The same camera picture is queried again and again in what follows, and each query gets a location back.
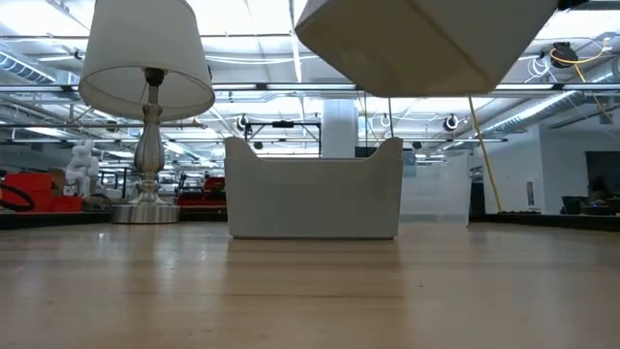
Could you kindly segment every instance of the lamp base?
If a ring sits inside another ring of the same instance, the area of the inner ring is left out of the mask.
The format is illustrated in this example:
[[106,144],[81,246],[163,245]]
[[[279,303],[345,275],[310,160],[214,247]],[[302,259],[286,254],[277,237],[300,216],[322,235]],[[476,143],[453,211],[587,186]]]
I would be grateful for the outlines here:
[[112,209],[115,224],[172,224],[178,223],[179,206],[118,205]]

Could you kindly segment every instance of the wooden floor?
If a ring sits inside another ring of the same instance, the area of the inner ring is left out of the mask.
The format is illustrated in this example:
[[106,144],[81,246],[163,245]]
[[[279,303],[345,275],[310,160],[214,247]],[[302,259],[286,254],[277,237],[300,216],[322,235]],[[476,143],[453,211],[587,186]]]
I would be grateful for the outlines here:
[[224,224],[0,233],[0,348],[620,348],[620,235],[403,227],[231,240]]

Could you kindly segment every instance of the lamp shade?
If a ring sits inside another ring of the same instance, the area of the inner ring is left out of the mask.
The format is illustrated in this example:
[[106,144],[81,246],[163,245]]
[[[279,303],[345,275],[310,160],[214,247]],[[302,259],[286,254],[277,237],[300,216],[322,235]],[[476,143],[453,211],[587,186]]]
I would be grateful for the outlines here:
[[194,116],[215,102],[196,16],[185,0],[99,0],[79,94],[91,107],[143,119],[145,68],[166,72],[162,121]]
[[557,7],[558,0],[308,0],[295,32],[375,96],[462,96],[493,90]]

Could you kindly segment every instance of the lamp stem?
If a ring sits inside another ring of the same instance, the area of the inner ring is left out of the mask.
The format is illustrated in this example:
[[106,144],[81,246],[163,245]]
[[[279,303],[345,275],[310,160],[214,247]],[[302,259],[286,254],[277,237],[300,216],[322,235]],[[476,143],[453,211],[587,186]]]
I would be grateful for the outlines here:
[[134,165],[142,175],[138,189],[138,197],[132,201],[134,205],[166,205],[157,195],[160,185],[157,184],[157,173],[164,169],[166,161],[159,125],[162,107],[157,104],[159,87],[150,85],[148,104],[142,106],[144,112],[144,130],[139,138]]
[[149,104],[158,104],[159,103],[159,86],[148,86],[148,103]]

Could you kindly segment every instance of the white pillar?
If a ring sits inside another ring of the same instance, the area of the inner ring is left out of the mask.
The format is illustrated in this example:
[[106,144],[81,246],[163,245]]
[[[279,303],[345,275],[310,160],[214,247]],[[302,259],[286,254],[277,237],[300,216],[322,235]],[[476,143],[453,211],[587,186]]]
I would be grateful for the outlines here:
[[355,158],[357,145],[355,100],[323,101],[323,157]]

